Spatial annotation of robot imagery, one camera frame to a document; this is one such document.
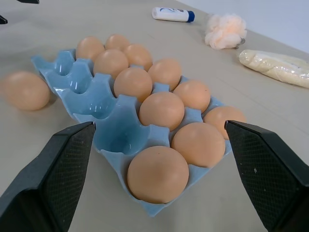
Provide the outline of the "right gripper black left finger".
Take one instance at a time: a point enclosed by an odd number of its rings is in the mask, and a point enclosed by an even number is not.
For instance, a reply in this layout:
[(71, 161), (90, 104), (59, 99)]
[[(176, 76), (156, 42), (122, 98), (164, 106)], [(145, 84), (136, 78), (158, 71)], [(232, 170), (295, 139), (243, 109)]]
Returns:
[(55, 133), (0, 198), (2, 232), (67, 232), (87, 173), (96, 126)]

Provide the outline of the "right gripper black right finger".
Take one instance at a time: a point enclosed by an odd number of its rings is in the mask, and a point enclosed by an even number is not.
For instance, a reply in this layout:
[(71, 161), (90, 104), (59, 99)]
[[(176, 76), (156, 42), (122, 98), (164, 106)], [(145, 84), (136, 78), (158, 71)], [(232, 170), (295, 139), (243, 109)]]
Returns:
[(269, 232), (309, 230), (309, 167), (276, 133), (227, 120), (242, 184)]

